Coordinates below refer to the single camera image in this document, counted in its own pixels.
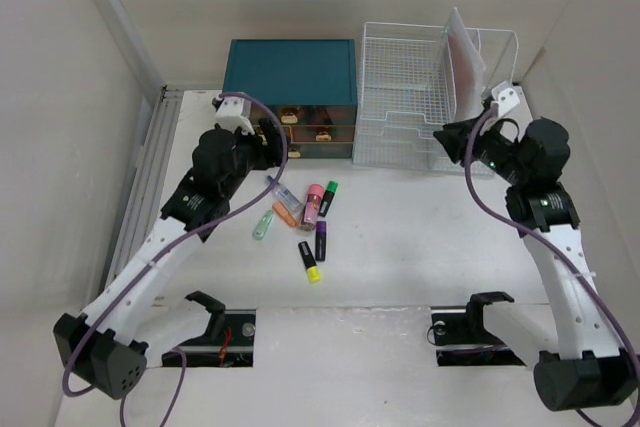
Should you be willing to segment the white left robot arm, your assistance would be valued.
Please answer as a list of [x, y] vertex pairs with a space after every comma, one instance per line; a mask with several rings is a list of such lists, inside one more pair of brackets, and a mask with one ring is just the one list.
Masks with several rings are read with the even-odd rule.
[[64, 366], [63, 392], [76, 396], [75, 375], [114, 400], [138, 384], [152, 356], [161, 356], [196, 337], [201, 343], [223, 334], [223, 305], [196, 291], [178, 308], [149, 324], [143, 322], [155, 297], [183, 262], [221, 223], [252, 207], [232, 210], [230, 201], [248, 174], [287, 161], [288, 141], [279, 120], [259, 122], [260, 134], [216, 125], [204, 132], [192, 153], [192, 166], [161, 208], [151, 232], [120, 274], [79, 314], [64, 313], [53, 336]]

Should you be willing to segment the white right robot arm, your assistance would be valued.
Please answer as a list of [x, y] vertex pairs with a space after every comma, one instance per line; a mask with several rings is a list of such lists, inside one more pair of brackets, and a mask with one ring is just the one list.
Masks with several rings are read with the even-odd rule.
[[439, 345], [505, 347], [533, 372], [536, 392], [553, 412], [612, 407], [639, 389], [639, 356], [599, 297], [582, 248], [579, 217], [559, 181], [570, 157], [569, 134], [540, 118], [513, 140], [502, 120], [483, 117], [444, 125], [434, 134], [450, 160], [479, 161], [506, 180], [508, 214], [534, 260], [555, 322], [548, 333], [520, 312], [504, 292], [472, 295], [462, 314], [436, 318]]

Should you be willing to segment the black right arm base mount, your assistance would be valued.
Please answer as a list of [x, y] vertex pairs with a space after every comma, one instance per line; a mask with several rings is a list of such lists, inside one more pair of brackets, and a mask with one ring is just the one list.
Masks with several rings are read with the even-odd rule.
[[506, 292], [472, 294], [458, 306], [431, 308], [427, 341], [436, 348], [438, 367], [519, 366], [524, 363], [484, 327], [484, 308], [495, 303], [513, 303]]

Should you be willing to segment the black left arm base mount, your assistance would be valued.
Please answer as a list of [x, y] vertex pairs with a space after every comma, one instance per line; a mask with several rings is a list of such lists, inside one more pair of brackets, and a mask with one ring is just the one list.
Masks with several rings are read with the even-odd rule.
[[231, 309], [201, 291], [185, 299], [204, 307], [209, 315], [202, 334], [184, 341], [179, 348], [191, 368], [249, 368], [254, 361], [257, 313]]

